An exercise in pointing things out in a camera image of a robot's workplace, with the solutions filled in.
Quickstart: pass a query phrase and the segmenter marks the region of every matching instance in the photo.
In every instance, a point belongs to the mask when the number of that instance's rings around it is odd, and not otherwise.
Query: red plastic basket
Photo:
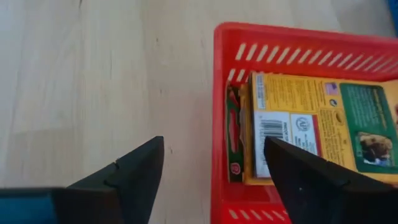
[[[398,41],[234,22],[219,25],[214,38],[211,223],[290,223],[275,187],[228,183],[227,80],[240,85],[251,71],[392,80],[398,78]]]

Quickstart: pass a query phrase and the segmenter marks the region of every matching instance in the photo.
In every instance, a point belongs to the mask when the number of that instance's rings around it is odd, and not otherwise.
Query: barcode
[[[266,99],[264,96],[264,77],[262,74],[256,76],[256,90],[257,90],[257,107],[259,109],[266,108]]]
[[[261,149],[264,148],[264,141],[266,136],[279,138],[284,140],[284,126],[282,121],[278,120],[261,120],[260,121],[260,142],[261,142]],[[264,164],[267,164],[266,157],[264,153],[261,155],[261,159]]]

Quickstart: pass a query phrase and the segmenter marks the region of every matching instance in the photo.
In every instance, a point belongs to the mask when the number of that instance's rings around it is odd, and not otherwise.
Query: blue object
[[[398,0],[387,0],[388,6],[390,7],[392,21],[396,30],[396,36],[398,36]]]

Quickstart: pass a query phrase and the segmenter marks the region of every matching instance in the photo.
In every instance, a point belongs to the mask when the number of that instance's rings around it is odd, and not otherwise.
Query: light wood surface
[[[209,223],[213,30],[393,36],[375,0],[0,0],[0,186],[68,185],[165,137],[151,223]]]

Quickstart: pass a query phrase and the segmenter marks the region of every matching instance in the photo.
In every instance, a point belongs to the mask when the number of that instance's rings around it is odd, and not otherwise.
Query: green label
[[[398,139],[381,86],[340,84],[341,95],[360,172],[398,174]]]

